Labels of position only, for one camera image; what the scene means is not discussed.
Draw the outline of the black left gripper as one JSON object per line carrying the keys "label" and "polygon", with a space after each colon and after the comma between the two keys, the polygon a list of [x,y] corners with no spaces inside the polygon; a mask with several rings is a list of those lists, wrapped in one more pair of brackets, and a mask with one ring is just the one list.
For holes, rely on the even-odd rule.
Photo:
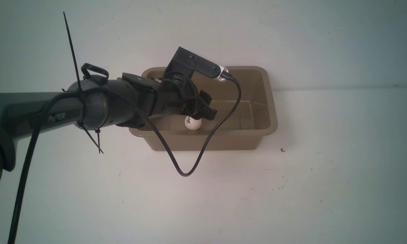
{"label": "black left gripper", "polygon": [[171,78],[154,78],[155,102],[152,116],[169,115],[195,116],[195,120],[212,121],[218,112],[211,108],[212,97],[207,92],[198,89],[193,81],[186,76]]}

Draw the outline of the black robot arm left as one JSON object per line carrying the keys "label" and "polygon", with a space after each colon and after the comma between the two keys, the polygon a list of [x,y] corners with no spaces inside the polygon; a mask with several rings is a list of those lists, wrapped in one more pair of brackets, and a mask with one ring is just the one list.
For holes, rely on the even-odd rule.
{"label": "black robot arm left", "polygon": [[170,115],[213,120],[217,110],[211,96],[198,91],[191,79],[175,74],[170,79],[145,78],[123,73],[107,80],[93,75],[69,90],[46,93],[0,93],[0,179],[16,165],[16,145],[30,137],[42,121],[41,133],[75,124],[88,131],[116,125],[142,128],[147,118]]}

